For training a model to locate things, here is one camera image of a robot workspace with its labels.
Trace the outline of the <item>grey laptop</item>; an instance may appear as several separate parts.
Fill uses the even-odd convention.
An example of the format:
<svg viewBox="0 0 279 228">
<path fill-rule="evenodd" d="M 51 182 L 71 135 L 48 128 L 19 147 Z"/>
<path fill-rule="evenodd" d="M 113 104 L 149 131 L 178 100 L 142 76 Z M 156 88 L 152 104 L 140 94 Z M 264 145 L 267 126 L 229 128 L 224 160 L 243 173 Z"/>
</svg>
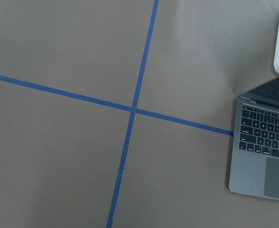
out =
<svg viewBox="0 0 279 228">
<path fill-rule="evenodd" d="M 228 188 L 279 200 L 279 76 L 238 96 Z"/>
</svg>

